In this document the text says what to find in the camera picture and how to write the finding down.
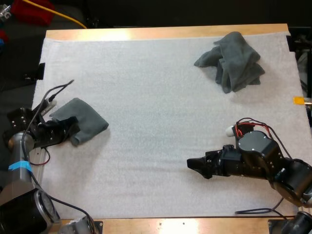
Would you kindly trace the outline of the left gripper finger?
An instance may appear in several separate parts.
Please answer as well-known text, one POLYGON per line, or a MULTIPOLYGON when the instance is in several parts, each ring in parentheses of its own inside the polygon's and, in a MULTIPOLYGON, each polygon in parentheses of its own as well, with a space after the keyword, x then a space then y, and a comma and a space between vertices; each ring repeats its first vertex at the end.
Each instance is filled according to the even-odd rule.
POLYGON ((69 117, 65 119, 64 124, 65 124, 65 135, 63 139, 69 139, 80 131, 78 119, 76 117, 69 117))

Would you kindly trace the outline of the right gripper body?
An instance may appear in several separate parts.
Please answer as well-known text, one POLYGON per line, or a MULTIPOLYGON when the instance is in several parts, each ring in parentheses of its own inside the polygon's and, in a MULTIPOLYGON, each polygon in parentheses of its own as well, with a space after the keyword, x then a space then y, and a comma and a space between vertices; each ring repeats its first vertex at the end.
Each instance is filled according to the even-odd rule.
POLYGON ((205 177, 231 176, 238 170, 241 153, 233 145, 224 145, 221 150, 205 153, 205 177))

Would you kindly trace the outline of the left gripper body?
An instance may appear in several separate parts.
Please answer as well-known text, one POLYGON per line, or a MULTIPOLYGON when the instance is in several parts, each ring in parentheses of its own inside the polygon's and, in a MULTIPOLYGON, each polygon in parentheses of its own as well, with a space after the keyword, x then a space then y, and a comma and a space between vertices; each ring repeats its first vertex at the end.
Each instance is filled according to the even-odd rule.
POLYGON ((67 120, 50 120, 39 124, 34 133, 34 147, 44 148, 63 143, 69 136, 72 124, 67 120))

